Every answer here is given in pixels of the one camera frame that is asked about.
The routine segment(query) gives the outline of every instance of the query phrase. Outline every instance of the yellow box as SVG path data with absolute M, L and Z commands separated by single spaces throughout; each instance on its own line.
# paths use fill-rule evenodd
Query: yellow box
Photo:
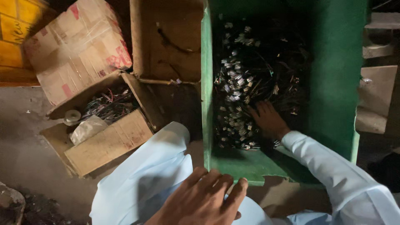
M 23 67 L 19 45 L 0 41 L 0 66 Z
M 0 1 L 0 12 L 9 16 L 17 17 L 17 9 L 15 6 L 15 0 L 1 0 Z
M 3 40 L 22 44 L 29 34 L 30 24 L 15 18 L 0 14 Z
M 19 18 L 25 22 L 35 24 L 42 17 L 40 7 L 27 0 L 18 0 L 18 9 Z

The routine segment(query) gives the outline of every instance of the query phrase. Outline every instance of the sleeve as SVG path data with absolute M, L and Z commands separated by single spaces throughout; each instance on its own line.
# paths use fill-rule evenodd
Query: sleeve
M 364 170 L 298 131 L 282 143 L 325 185 L 333 224 L 398 224 L 400 209 L 392 194 Z

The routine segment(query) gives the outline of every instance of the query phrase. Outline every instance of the dirty floor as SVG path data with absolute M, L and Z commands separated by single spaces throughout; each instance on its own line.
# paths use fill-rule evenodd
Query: dirty floor
M 46 120 L 50 108 L 40 87 L 0 88 L 0 181 L 17 190 L 55 199 L 61 214 L 86 223 L 97 183 L 129 154 L 100 168 L 91 177 L 68 177 L 54 150 L 39 135 L 42 129 L 62 123 Z M 202 149 L 201 141 L 188 147 L 194 166 L 203 165 Z M 250 187 L 248 196 L 271 216 L 302 209 L 330 210 L 323 189 L 301 187 L 280 177 L 267 177 L 264 187 Z

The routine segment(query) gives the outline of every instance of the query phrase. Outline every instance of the cardboard box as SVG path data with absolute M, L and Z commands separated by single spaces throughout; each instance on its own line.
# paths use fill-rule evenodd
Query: cardboard box
M 201 80 L 201 0 L 130 0 L 133 70 L 141 82 Z
M 131 58 L 116 16 L 104 0 L 78 0 L 24 44 L 52 105 L 58 105 Z
M 160 108 L 152 101 L 153 96 L 149 90 L 143 88 L 143 84 L 133 75 L 121 70 L 114 71 L 100 82 L 86 87 L 71 99 L 65 100 L 48 112 L 47 116 L 50 119 L 60 119 L 68 110 L 82 111 L 96 93 L 122 83 L 128 84 L 141 109 L 124 116 L 104 131 L 77 146 L 74 146 L 68 137 L 72 128 L 65 124 L 58 124 L 41 131 L 66 166 L 69 174 L 85 176 L 139 147 L 153 135 L 152 130 L 159 130 L 166 124 Z

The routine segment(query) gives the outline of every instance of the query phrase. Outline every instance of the green bin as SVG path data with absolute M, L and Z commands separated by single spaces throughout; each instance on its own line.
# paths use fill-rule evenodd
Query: green bin
M 357 87 L 362 66 L 362 31 L 368 12 L 366 0 L 213 0 L 204 2 L 202 20 L 202 123 L 204 166 L 246 177 L 250 185 L 262 186 L 263 176 L 288 177 L 300 183 L 317 183 L 307 168 L 279 152 L 219 149 L 213 143 L 213 24 L 253 16 L 288 13 L 302 20 L 309 34 L 313 55 L 310 101 L 303 132 L 356 162 L 359 135 L 354 130 L 358 103 Z

